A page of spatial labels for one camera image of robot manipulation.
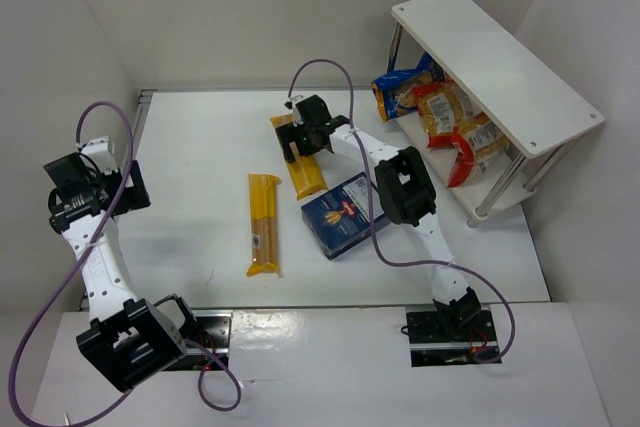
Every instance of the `purple cable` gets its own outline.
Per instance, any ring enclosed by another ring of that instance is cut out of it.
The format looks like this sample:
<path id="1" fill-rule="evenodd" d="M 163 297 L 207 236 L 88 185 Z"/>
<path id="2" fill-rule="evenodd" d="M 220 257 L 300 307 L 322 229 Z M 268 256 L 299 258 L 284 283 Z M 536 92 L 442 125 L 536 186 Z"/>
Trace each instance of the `purple cable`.
<path id="1" fill-rule="evenodd" d="M 242 400 L 242 390 L 240 388 L 240 382 L 238 382 L 238 379 L 236 378 L 236 376 L 233 375 L 233 373 L 227 368 L 226 365 L 222 363 L 220 359 L 218 359 L 217 355 L 209 352 L 202 345 L 197 344 L 196 342 L 193 342 L 192 340 L 189 340 L 189 339 L 185 339 L 184 342 L 189 347 L 195 347 L 196 349 L 198 349 L 200 352 L 202 352 L 204 355 L 207 356 L 207 358 L 209 359 L 209 362 L 207 363 L 207 367 L 214 362 L 218 364 L 218 367 L 220 367 L 222 370 L 225 371 L 225 373 L 229 376 L 229 378 L 231 379 L 231 382 L 233 382 L 233 385 L 236 388 L 236 393 L 237 393 L 236 401 L 230 407 L 220 407 L 214 404 L 213 402 L 210 402 L 209 399 L 207 399 L 206 395 L 204 394 L 204 387 L 203 387 L 204 374 L 207 371 L 205 369 L 202 369 L 202 371 L 200 371 L 200 377 L 198 377 L 198 392 L 200 393 L 200 398 L 202 399 L 202 401 L 212 409 L 217 410 L 219 412 L 229 412 L 235 409 L 238 406 L 238 404 L 240 404 L 240 400 Z"/>
<path id="2" fill-rule="evenodd" d="M 511 310 L 511 306 L 509 305 L 509 302 L 507 302 L 507 299 L 504 297 L 504 295 L 502 295 L 502 293 L 498 290 L 498 288 L 489 281 L 489 279 L 487 279 L 486 277 L 477 273 L 474 270 L 468 269 L 466 267 L 462 267 L 457 264 L 453 264 L 451 262 L 446 262 L 444 260 L 425 259 L 425 260 L 414 260 L 411 262 L 394 262 L 392 260 L 387 259 L 382 253 L 382 251 L 380 250 L 380 245 L 378 244 L 378 238 L 376 235 L 375 217 L 373 215 L 373 185 L 371 183 L 371 172 L 369 170 L 369 162 L 367 161 L 367 150 L 364 148 L 364 145 L 362 144 L 362 140 L 360 139 L 360 136 L 358 135 L 357 131 L 354 129 L 354 123 L 353 123 L 354 91 L 353 91 L 353 82 L 351 81 L 351 76 L 342 65 L 340 65 L 338 62 L 334 60 L 330 60 L 330 59 L 310 60 L 302 64 L 302 66 L 298 69 L 296 74 L 293 76 L 293 80 L 291 81 L 291 86 L 289 87 L 288 97 L 289 98 L 291 97 L 291 93 L 293 92 L 293 88 L 295 87 L 296 80 L 298 79 L 298 76 L 304 70 L 304 68 L 307 67 L 308 65 L 316 64 L 316 63 L 326 63 L 326 64 L 335 65 L 338 69 L 342 71 L 342 73 L 347 79 L 347 84 L 349 84 L 349 126 L 353 130 L 353 137 L 356 139 L 356 142 L 358 143 L 358 147 L 360 148 L 360 153 L 362 154 L 362 163 L 364 165 L 364 172 L 367 178 L 367 196 L 369 197 L 368 199 L 369 230 L 371 232 L 371 239 L 373 240 L 373 248 L 376 251 L 376 255 L 384 264 L 390 267 L 416 267 L 419 265 L 441 265 L 444 267 L 451 267 L 452 269 L 459 270 L 460 272 L 464 272 L 465 274 L 469 274 L 481 280 L 487 287 L 489 287 L 498 296 L 498 298 L 500 299 L 500 302 L 502 302 L 505 309 L 507 310 L 507 314 L 509 315 L 509 322 L 511 323 L 511 331 L 509 333 L 509 340 L 507 341 L 507 345 L 505 345 L 504 349 L 502 349 L 502 352 L 500 352 L 498 355 L 490 359 L 482 359 L 479 357 L 479 354 L 482 351 L 479 351 L 474 355 L 474 360 L 479 364 L 492 364 L 494 362 L 498 362 L 505 355 L 507 355 L 507 352 L 509 352 L 509 350 L 511 350 L 511 346 L 513 345 L 513 341 L 516 337 L 516 318 L 513 315 L 513 310 Z"/>
<path id="3" fill-rule="evenodd" d="M 47 313 L 51 305 L 53 305 L 55 300 L 58 298 L 60 293 L 64 290 L 67 284 L 69 284 L 73 276 L 76 275 L 76 273 L 82 268 L 85 261 L 91 254 L 91 251 L 93 250 L 93 244 L 96 242 L 96 240 L 102 233 L 102 229 L 104 229 L 104 226 L 109 220 L 109 218 L 111 218 L 111 215 L 113 214 L 113 211 L 115 210 L 116 205 L 118 205 L 118 201 L 120 200 L 120 197 L 122 196 L 122 192 L 124 192 L 125 186 L 127 184 L 129 173 L 131 172 L 131 163 L 133 162 L 133 133 L 131 132 L 131 125 L 129 124 L 129 119 L 127 118 L 125 113 L 122 111 L 122 109 L 118 107 L 116 104 L 103 100 L 99 102 L 94 102 L 89 107 L 87 107 L 85 111 L 82 113 L 82 115 L 80 116 L 80 120 L 78 120 L 78 127 L 76 128 L 76 143 L 80 142 L 80 134 L 82 132 L 82 124 L 84 123 L 84 119 L 87 117 L 89 112 L 91 112 L 93 109 L 101 105 L 111 107 L 113 110 L 115 110 L 116 113 L 122 119 L 122 122 L 124 123 L 125 130 L 127 133 L 127 142 L 128 142 L 127 143 L 127 160 L 126 160 L 124 169 L 122 171 L 122 182 L 120 182 L 120 185 L 118 186 L 118 190 L 113 196 L 113 199 L 111 200 L 111 203 L 107 208 L 107 211 L 105 212 L 102 220 L 98 224 L 98 227 L 96 228 L 95 232 L 91 236 L 91 239 L 89 240 L 89 246 L 82 253 L 82 255 L 76 261 L 76 263 L 73 264 L 73 267 L 71 268 L 69 273 L 64 277 L 64 279 L 62 279 L 62 282 L 60 282 L 60 285 L 56 287 L 55 291 L 51 294 L 49 299 L 40 308 L 40 310 L 38 311 L 34 319 L 31 321 L 31 324 L 29 325 L 29 327 L 27 327 L 27 331 L 22 336 L 22 339 L 20 339 L 20 343 L 18 344 L 16 353 L 14 354 L 13 360 L 11 361 L 11 369 L 9 370 L 9 403 L 11 404 L 11 410 L 13 410 L 13 413 L 18 418 L 18 420 L 20 420 L 20 422 L 22 422 L 23 424 L 28 425 L 29 427 L 52 427 L 52 426 L 49 426 L 46 424 L 40 424 L 34 420 L 31 420 L 20 408 L 20 404 L 18 403 L 18 397 L 16 393 L 16 376 L 18 374 L 18 364 L 20 363 L 20 358 L 24 353 L 24 348 L 26 347 L 27 342 L 29 342 L 29 339 L 31 338 L 33 331 L 36 329 L 36 327 L 38 326 L 42 318 L 45 316 L 45 314 Z M 83 427 L 85 425 L 92 424 L 97 420 L 100 420 L 101 418 L 103 418 L 104 416 L 112 412 L 122 402 L 124 402 L 124 400 L 128 396 L 129 394 L 124 394 L 122 397 L 120 397 L 118 400 L 116 400 L 113 404 L 111 404 L 109 407 L 107 407 L 105 410 L 103 410 L 99 414 L 94 415 L 93 417 L 87 420 L 84 420 L 82 422 L 71 424 L 71 427 Z"/>

